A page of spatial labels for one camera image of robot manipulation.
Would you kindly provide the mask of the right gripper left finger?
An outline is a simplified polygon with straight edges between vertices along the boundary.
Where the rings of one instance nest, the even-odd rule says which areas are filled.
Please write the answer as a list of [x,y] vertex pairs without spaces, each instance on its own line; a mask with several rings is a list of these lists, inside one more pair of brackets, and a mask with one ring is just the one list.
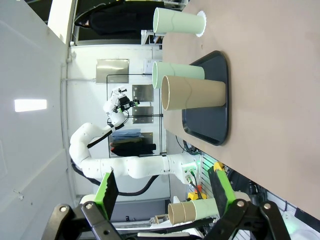
[[92,232],[96,240],[120,240],[110,222],[119,195],[114,172],[107,172],[94,198],[87,198],[76,208],[58,204],[44,229],[44,240],[78,240]]

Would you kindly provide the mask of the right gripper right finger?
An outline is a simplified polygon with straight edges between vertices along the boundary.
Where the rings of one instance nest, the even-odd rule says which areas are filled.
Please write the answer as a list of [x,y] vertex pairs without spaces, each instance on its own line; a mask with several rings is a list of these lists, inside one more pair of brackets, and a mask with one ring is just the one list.
[[223,170],[211,167],[207,172],[219,213],[207,240],[233,240],[239,230],[251,232],[254,240],[291,240],[275,202],[267,200],[254,205],[236,198]]

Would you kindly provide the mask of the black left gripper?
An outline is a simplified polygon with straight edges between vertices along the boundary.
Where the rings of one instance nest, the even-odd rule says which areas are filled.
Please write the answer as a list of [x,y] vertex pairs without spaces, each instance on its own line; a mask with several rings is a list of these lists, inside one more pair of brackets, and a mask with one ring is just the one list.
[[126,95],[124,95],[123,97],[118,98],[118,103],[114,107],[113,111],[115,113],[123,112],[130,109],[132,106],[137,106],[139,104],[140,104],[139,100],[137,99],[130,100]]

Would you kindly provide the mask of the pale green tall cup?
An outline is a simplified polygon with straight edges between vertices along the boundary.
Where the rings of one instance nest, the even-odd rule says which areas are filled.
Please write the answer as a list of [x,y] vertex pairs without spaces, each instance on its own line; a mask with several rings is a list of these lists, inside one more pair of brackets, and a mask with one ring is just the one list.
[[201,66],[155,61],[152,65],[151,76],[153,88],[160,89],[164,76],[188,77],[204,80],[205,71]]
[[199,34],[204,20],[197,14],[157,7],[153,14],[153,32],[155,34],[183,33]]
[[195,220],[219,215],[216,200],[214,198],[196,199],[191,202],[195,208]]

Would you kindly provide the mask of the tan tall cup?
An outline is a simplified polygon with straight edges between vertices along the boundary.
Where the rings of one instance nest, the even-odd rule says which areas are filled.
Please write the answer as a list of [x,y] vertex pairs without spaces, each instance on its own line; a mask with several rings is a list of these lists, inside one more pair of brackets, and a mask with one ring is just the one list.
[[184,212],[184,222],[196,220],[196,208],[192,201],[181,202]]
[[166,111],[220,107],[227,102],[222,81],[165,75],[161,83],[162,107]]
[[185,210],[181,202],[168,204],[168,216],[172,225],[185,222]]

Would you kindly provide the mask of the yellow emergency stop box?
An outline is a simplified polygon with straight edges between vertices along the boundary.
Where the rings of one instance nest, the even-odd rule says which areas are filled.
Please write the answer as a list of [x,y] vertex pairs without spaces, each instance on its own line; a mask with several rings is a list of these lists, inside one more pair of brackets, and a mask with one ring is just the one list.
[[[197,189],[199,190],[199,194],[201,195],[201,199],[207,199],[207,195],[203,192],[202,186],[201,185],[197,185]],[[193,189],[193,190],[191,189],[187,194],[187,198],[190,199],[190,200],[199,199],[197,190],[196,189]]]

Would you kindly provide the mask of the folded blue clothes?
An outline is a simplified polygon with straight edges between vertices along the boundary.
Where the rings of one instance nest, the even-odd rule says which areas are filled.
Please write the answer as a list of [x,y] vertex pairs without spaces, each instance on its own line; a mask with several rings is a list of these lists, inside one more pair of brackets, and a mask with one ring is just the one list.
[[143,138],[140,128],[119,129],[111,134],[113,142],[129,140],[135,138]]

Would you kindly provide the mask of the folded black clothes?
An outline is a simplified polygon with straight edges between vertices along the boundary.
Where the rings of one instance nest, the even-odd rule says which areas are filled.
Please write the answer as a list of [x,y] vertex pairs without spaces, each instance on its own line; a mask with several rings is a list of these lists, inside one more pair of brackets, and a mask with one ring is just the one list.
[[156,150],[157,145],[152,143],[143,142],[126,142],[120,144],[111,144],[110,150],[112,153],[119,157],[132,157],[132,156],[142,156],[142,155],[152,155],[154,150]]

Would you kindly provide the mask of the black plastic serving tray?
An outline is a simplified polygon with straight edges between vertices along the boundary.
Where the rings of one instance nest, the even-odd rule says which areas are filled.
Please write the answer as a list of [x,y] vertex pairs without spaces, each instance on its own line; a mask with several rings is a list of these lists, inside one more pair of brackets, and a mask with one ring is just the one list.
[[191,63],[202,67],[205,78],[225,83],[226,103],[223,106],[183,109],[182,126],[184,131],[214,146],[222,145],[229,133],[229,68],[221,51],[211,53]]

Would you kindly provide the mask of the rectangular ceiling light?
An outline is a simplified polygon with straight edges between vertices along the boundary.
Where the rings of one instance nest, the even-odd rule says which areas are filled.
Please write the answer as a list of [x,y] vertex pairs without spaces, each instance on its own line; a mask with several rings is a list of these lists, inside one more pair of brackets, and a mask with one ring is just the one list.
[[46,99],[15,99],[14,110],[17,113],[45,110],[47,108]]

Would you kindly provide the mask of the white scalloped paper coaster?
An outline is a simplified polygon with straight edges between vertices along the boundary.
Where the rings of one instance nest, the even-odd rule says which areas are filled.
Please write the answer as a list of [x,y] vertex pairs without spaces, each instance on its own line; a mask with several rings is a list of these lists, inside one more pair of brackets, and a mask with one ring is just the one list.
[[203,29],[202,29],[201,33],[197,33],[197,34],[196,34],[196,36],[197,36],[198,38],[200,38],[200,37],[203,36],[203,34],[205,33],[205,30],[206,30],[206,26],[207,26],[207,16],[206,16],[206,13],[205,13],[203,10],[199,11],[199,12],[197,13],[197,16],[203,18]]

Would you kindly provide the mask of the small metal wall panel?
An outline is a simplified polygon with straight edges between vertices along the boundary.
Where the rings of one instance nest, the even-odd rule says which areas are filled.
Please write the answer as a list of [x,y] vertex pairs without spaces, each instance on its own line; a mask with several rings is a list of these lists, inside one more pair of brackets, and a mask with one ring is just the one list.
[[132,108],[133,124],[152,124],[154,122],[153,106],[137,106]]
[[140,102],[154,101],[154,88],[151,84],[132,85],[132,98]]

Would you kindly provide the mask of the large metal wall panel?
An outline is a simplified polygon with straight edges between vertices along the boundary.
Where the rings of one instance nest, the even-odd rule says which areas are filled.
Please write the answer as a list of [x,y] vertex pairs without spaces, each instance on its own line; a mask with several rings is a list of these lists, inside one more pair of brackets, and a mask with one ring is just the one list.
[[97,84],[129,82],[129,59],[98,59],[96,63]]

